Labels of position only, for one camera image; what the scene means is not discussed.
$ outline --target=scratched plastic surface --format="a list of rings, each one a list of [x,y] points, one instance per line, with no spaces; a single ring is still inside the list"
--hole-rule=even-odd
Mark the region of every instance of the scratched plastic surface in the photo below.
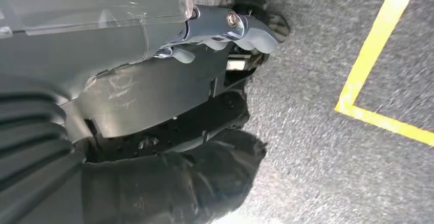
[[[0,37],[184,22],[192,0],[0,0]]]
[[[84,223],[210,223],[243,203],[264,156],[257,138],[227,130],[183,153],[85,164]]]

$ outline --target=gray carpet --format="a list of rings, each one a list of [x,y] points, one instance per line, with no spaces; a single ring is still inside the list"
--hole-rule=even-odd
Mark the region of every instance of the gray carpet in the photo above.
[[[383,0],[268,2],[293,30],[248,85],[245,130],[269,153],[219,223],[434,223],[433,149],[334,111]],[[433,3],[410,2],[356,101],[431,131]]]

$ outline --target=floor marking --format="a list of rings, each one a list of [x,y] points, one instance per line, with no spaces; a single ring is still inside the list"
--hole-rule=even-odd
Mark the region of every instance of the floor marking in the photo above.
[[[346,80],[335,110],[363,122],[434,146],[433,132],[414,127],[354,105],[375,61],[377,61],[378,56],[409,2],[410,0],[384,0],[377,18],[372,25],[372,29],[363,43],[360,54]]]

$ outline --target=screw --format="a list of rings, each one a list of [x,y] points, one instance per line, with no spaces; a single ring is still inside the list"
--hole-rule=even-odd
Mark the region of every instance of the screw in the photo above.
[[[140,142],[139,142],[139,150],[141,150],[141,149],[143,149],[143,145],[145,144],[145,141],[144,140],[141,140]]]
[[[238,16],[234,11],[229,11],[226,15],[226,21],[230,27],[236,27],[238,25]]]
[[[152,138],[152,144],[155,146],[155,145],[157,145],[159,142],[160,142],[160,140],[157,138],[157,137],[154,137],[154,138]]]

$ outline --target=metal bracket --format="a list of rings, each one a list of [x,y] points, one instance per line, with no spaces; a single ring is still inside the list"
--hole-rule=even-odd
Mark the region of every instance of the metal bracket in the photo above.
[[[183,40],[163,47],[179,44],[205,44],[214,50],[224,49],[228,42],[235,42],[244,50],[258,49],[262,53],[273,52],[278,38],[261,21],[235,14],[231,9],[196,5],[196,18],[186,22],[187,33]]]

